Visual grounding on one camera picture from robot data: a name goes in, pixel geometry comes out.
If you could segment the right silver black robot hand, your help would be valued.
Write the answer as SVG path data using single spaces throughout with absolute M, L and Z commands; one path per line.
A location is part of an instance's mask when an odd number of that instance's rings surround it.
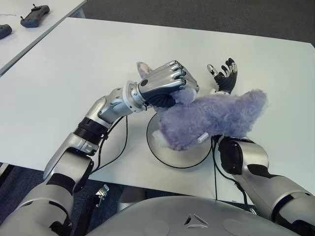
M 223 72 L 218 72 L 211 64 L 207 65 L 209 73 L 213 76 L 218 91 L 225 94 L 231 94 L 233 91 L 238 75 L 237 64 L 232 58 L 225 61 L 225 65 L 221 66 Z

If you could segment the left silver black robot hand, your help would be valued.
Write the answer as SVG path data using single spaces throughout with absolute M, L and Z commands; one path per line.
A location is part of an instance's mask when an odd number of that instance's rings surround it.
M 170 108 L 177 103 L 189 104 L 196 99 L 199 85 L 178 61 L 172 60 L 157 69 L 151 69 L 140 61 L 136 65 L 141 77 L 138 93 L 146 104 Z

